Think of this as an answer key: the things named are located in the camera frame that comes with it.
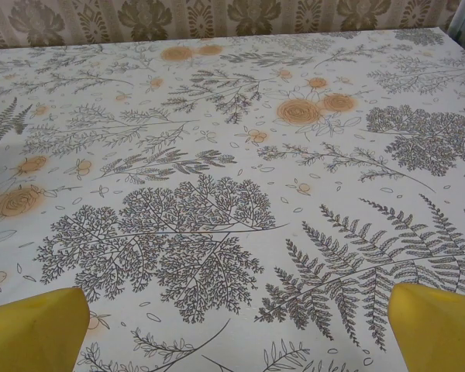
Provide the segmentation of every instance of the orange rose print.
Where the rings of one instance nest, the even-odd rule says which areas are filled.
[[[34,186],[0,195],[0,215],[13,217],[28,212],[39,197],[38,188]]]
[[[324,108],[329,111],[345,112],[352,110],[357,103],[349,95],[334,93],[324,98],[323,105]]]
[[[172,46],[164,50],[160,56],[163,60],[169,61],[189,60],[193,57],[193,52],[186,46]]]
[[[322,79],[321,77],[314,77],[308,81],[308,85],[310,85],[314,89],[324,88],[327,86],[327,81]]]
[[[319,109],[312,101],[291,99],[277,108],[277,115],[284,121],[296,126],[304,126],[319,120]]]
[[[202,56],[215,56],[216,54],[220,54],[224,48],[220,45],[205,45],[198,49],[197,53],[201,54]]]
[[[150,82],[150,86],[153,88],[153,89],[157,89],[157,88],[160,88],[162,86],[162,84],[164,83],[164,80],[160,77],[155,77],[154,79],[151,80]]]
[[[46,161],[47,159],[45,157],[26,158],[26,161],[17,167],[19,176],[23,173],[28,174],[37,170],[39,171],[41,167],[45,165]]]
[[[262,143],[267,138],[266,133],[256,129],[251,129],[248,132],[248,135],[250,136],[253,143]]]

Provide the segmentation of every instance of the leaf print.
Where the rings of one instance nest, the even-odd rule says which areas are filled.
[[[16,31],[28,34],[31,47],[64,45],[64,39],[58,34],[65,28],[64,20],[40,0],[14,2],[9,21]]]
[[[272,33],[273,21],[281,14],[281,3],[276,0],[233,0],[227,6],[227,15],[232,21],[238,22],[236,35],[268,35]]]
[[[384,230],[370,237],[372,223],[358,228],[359,219],[342,218],[321,205],[322,215],[334,229],[346,234],[344,239],[348,243],[340,247],[337,239],[332,240],[303,222],[304,231],[320,255],[310,261],[308,254],[298,251],[287,239],[289,255],[301,278],[276,268],[283,287],[266,285],[270,297],[263,299],[264,307],[260,308],[256,321],[283,322],[290,315],[299,329],[305,329],[308,320],[312,320],[324,336],[332,339],[332,315],[326,311],[330,299],[336,303],[341,321],[355,344],[359,341],[354,319],[364,316],[375,343],[385,351],[389,330],[387,303],[395,284],[417,283],[465,294],[465,235],[431,200],[421,197],[432,213],[435,229],[414,223],[413,215],[405,217],[402,211],[361,199],[378,210],[396,231],[395,236],[387,239],[383,238],[387,233]],[[356,245],[356,252],[350,253],[348,244]],[[365,305],[354,296],[356,293],[364,296]]]
[[[386,13],[390,6],[391,0],[339,0],[337,12],[346,17],[341,22],[341,31],[376,29],[377,16]]]
[[[124,1],[117,15],[124,26],[133,28],[134,41],[167,39],[164,26],[171,23],[172,13],[160,0]]]
[[[465,116],[450,112],[399,108],[372,108],[367,114],[367,129],[373,133],[395,135],[386,147],[400,167],[428,170],[444,176],[456,166],[456,159],[465,161]]]
[[[112,208],[84,205],[53,224],[57,234],[43,240],[36,258],[41,282],[79,267],[75,283],[96,301],[102,292],[114,299],[126,281],[138,292],[157,277],[162,301],[173,301],[186,322],[203,322],[210,308],[237,313],[240,302],[250,303],[254,274],[264,269],[232,234],[275,228],[256,184],[200,175],[173,191],[141,188],[123,203],[120,218]]]

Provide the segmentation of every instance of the plant illustration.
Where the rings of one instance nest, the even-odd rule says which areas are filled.
[[[465,116],[451,112],[415,111],[408,105],[399,108],[372,108],[367,114],[367,129],[373,133],[395,136],[386,147],[400,167],[425,169],[434,176],[444,176],[465,161]]]
[[[185,157],[188,153],[169,147],[150,157],[141,153],[131,155],[126,159],[117,159],[101,168],[103,175],[99,178],[116,174],[127,174],[126,182],[144,184],[145,181],[165,181],[177,172],[182,174],[200,174],[213,167],[224,167],[223,164],[235,164],[232,155],[222,154],[217,150],[205,150],[197,153],[191,159]]]
[[[374,151],[365,150],[360,147],[355,147],[352,153],[343,153],[338,146],[329,143],[322,143],[324,151],[319,153],[317,151],[309,151],[307,147],[299,145],[290,145],[288,143],[283,145],[283,150],[279,150],[277,146],[264,146],[258,150],[258,156],[264,160],[271,161],[276,159],[300,158],[296,160],[298,165],[309,167],[316,161],[325,158],[332,159],[331,163],[324,163],[325,169],[331,173],[335,173],[341,166],[344,167],[369,167],[369,170],[362,171],[358,181],[373,181],[377,178],[388,177],[397,180],[405,177],[412,181],[418,182],[427,187],[429,190],[434,191],[427,184],[410,177],[405,173],[390,168],[388,160],[383,157],[376,157]]]
[[[200,174],[197,184],[141,188],[123,203],[119,213],[84,205],[54,223],[55,235],[35,258],[42,283],[79,268],[75,284],[96,301],[102,292],[114,299],[127,281],[142,291],[156,277],[166,288],[162,301],[173,301],[193,323],[211,308],[238,313],[241,302],[250,303],[254,274],[264,269],[236,234],[275,229],[269,199],[251,180]]]
[[[326,371],[324,363],[320,360],[318,363],[315,363],[314,360],[308,362],[310,355],[310,349],[303,347],[303,343],[299,343],[297,346],[291,341],[286,346],[286,343],[281,339],[281,347],[276,346],[276,343],[273,341],[270,348],[270,352],[266,349],[263,350],[263,361],[265,362],[265,368],[261,372],[274,371],[274,370],[297,370],[300,372],[318,372]],[[214,363],[217,367],[220,368],[220,372],[236,372],[231,368],[228,368],[221,363],[202,355],[206,360]],[[328,372],[336,372],[341,370],[341,372],[350,372],[346,369],[346,363],[341,365],[341,368],[336,366],[334,360],[331,360],[329,363]]]
[[[299,329],[305,329],[311,321],[324,336],[333,339],[333,301],[356,345],[360,345],[356,317],[363,316],[375,343],[385,351],[389,331],[387,303],[393,285],[416,283],[465,294],[465,233],[431,200],[421,197],[432,214],[433,228],[415,222],[413,215],[361,199],[378,210],[396,231],[387,238],[385,230],[371,234],[372,223],[359,227],[359,219],[342,217],[321,205],[322,216],[344,234],[347,243],[342,245],[336,237],[303,222],[303,230],[315,244],[316,257],[311,259],[311,252],[302,252],[290,239],[286,240],[300,277],[276,267],[282,285],[267,284],[270,297],[263,299],[256,321],[283,322],[289,315]]]
[[[226,122],[237,124],[250,112],[253,101],[262,97],[260,84],[270,79],[256,79],[248,74],[227,74],[221,70],[199,70],[193,74],[191,85],[180,85],[169,94],[164,105],[177,112],[192,112],[200,101],[212,102],[218,112],[227,115]]]
[[[391,56],[389,64],[399,73],[373,71],[367,76],[373,78],[388,93],[417,91],[421,95],[436,93],[449,83],[465,85],[465,53],[461,58],[422,60],[411,56]]]
[[[117,119],[112,113],[97,105],[82,105],[71,114],[70,122],[57,128],[51,124],[31,127],[23,153],[52,153],[62,157],[69,153],[80,153],[94,143],[103,143],[107,147],[121,146],[124,143],[139,140],[137,145],[143,152],[161,150],[182,139],[184,125],[194,120],[175,122],[169,119],[168,112],[155,108],[146,111],[124,111]],[[159,136],[143,134],[151,127],[160,124],[181,124],[177,129],[169,129]]]
[[[14,131],[17,134],[22,134],[27,124],[24,119],[33,105],[29,105],[19,113],[14,114],[17,108],[17,98],[14,98],[12,103],[2,112],[0,112],[0,141],[8,132]]]
[[[128,364],[122,364],[110,360],[108,363],[104,363],[100,358],[100,347],[98,343],[92,343],[91,346],[87,346],[85,351],[81,351],[81,359],[77,362],[77,365],[87,364],[90,370],[97,372],[156,372],[158,370],[167,371],[172,368],[173,365],[179,364],[181,360],[189,357],[193,353],[196,353],[201,348],[213,341],[229,324],[229,320],[226,324],[210,339],[201,344],[198,347],[194,347],[190,343],[186,343],[183,338],[179,341],[175,340],[170,344],[165,342],[159,343],[155,341],[154,337],[148,333],[146,336],[142,335],[141,330],[137,328],[131,331],[133,334],[133,341],[136,343],[134,351],[142,350],[147,358],[158,358],[162,357],[160,366],[154,364],[154,367],[147,366],[133,366],[132,362]]]
[[[397,46],[392,48],[394,50],[410,50],[410,46]],[[366,57],[372,58],[374,54],[383,54],[391,50],[389,45],[380,45],[374,48],[365,47],[363,44],[356,46],[355,48],[349,50],[347,48],[339,48],[331,53],[331,57],[321,60],[314,65],[312,70],[316,69],[321,64],[325,62],[353,62],[356,63],[357,60],[355,57]],[[306,65],[311,62],[316,62],[318,55],[309,55],[309,56],[298,56],[296,53],[281,51],[281,52],[265,52],[265,53],[256,53],[256,52],[245,52],[238,54],[226,54],[222,55],[223,60],[227,60],[233,64],[241,64],[244,62],[251,62],[260,67],[272,67],[277,64],[283,64],[285,66],[298,66]]]

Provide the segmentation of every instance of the botanical print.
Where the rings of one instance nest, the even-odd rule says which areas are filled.
[[[277,0],[232,0],[232,4],[227,5],[229,19],[238,22],[237,36],[271,34],[270,21],[280,14],[281,3]]]
[[[465,295],[465,53],[439,29],[207,37],[330,23],[286,4],[76,1],[80,38],[171,38],[188,8],[205,38],[0,50],[0,305],[81,288],[76,371],[400,372],[392,287]],[[340,4],[336,28],[402,18]]]
[[[134,41],[165,40],[167,26],[172,21],[172,13],[160,0],[129,0],[117,12],[119,21],[132,27]]]
[[[395,236],[387,238],[383,238],[385,230],[367,236],[371,223],[358,228],[359,219],[341,218],[322,204],[322,215],[333,228],[346,234],[348,243],[341,246],[338,239],[304,221],[303,230],[319,255],[311,259],[306,251],[303,253],[293,241],[286,239],[300,278],[276,268],[282,288],[267,284],[270,297],[263,299],[264,307],[260,308],[256,320],[283,322],[290,315],[298,328],[304,329],[312,321],[325,337],[333,339],[331,327],[335,319],[329,305],[333,300],[354,344],[360,345],[355,319],[363,311],[375,343],[385,351],[390,335],[387,303],[394,284],[417,283],[465,294],[465,233],[457,231],[431,200],[421,197],[435,223],[429,231],[424,230],[427,225],[414,223],[413,215],[405,217],[403,211],[361,199],[384,215],[397,231]],[[350,244],[358,248],[349,250]]]
[[[341,23],[341,31],[375,29],[377,17],[389,10],[391,0],[339,0],[337,12],[346,17]]]
[[[64,20],[40,0],[15,1],[9,22],[16,31],[27,33],[31,47],[64,45],[59,35],[65,29]]]

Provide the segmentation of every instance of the flower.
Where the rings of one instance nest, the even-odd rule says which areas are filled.
[[[280,78],[282,78],[283,80],[284,80],[284,79],[291,79],[291,78],[293,77],[293,75],[291,75],[291,72],[288,71],[288,70],[279,70],[279,71],[277,72],[277,74],[278,74],[278,76],[279,76]]]
[[[35,115],[43,115],[45,113],[47,113],[48,111],[48,106],[45,106],[45,105],[39,105],[38,107],[36,107],[36,110],[35,110]]]
[[[236,26],[238,36],[268,35],[272,33],[273,21],[281,14],[281,3],[276,0],[233,0],[227,6],[229,19],[239,22]]]
[[[355,101],[349,95],[341,95],[334,93],[327,95],[323,100],[324,109],[334,112],[345,112],[350,111],[355,107]]]
[[[65,28],[64,20],[40,0],[14,2],[9,21],[15,30],[28,34],[31,47],[64,45],[58,34]]]
[[[253,144],[262,143],[267,138],[266,133],[261,132],[260,130],[256,130],[256,129],[251,129],[248,132],[248,135],[250,136],[251,141],[253,142]]]
[[[45,157],[32,157],[31,159],[27,159],[22,164],[20,164],[17,169],[19,175],[23,173],[31,173],[35,171],[39,171],[43,165],[45,165],[47,159]]]
[[[375,29],[377,16],[389,10],[391,0],[339,0],[337,12],[346,17],[341,22],[341,31]]]
[[[193,57],[193,52],[187,46],[171,46],[164,50],[160,56],[163,60],[169,61],[189,60]]]
[[[281,103],[277,108],[277,115],[296,126],[311,124],[320,117],[316,104],[306,99],[290,99]]]
[[[160,88],[160,86],[164,83],[164,80],[160,77],[155,77],[154,79],[151,80],[150,86],[153,89]]]
[[[205,45],[198,49],[197,53],[201,54],[202,56],[215,56],[216,54],[220,54],[222,52],[222,48],[220,45]]]
[[[0,195],[0,215],[12,217],[28,212],[36,203],[40,194],[38,188],[19,188]]]
[[[324,88],[327,86],[327,81],[325,79],[322,79],[321,77],[314,77],[313,79],[310,79],[308,81],[308,85],[315,89]]]
[[[86,174],[90,173],[91,161],[87,160],[77,160],[77,174],[80,176],[85,176]]]
[[[132,27],[134,41],[165,40],[164,26],[171,24],[172,12],[160,0],[129,0],[117,12],[119,21]]]

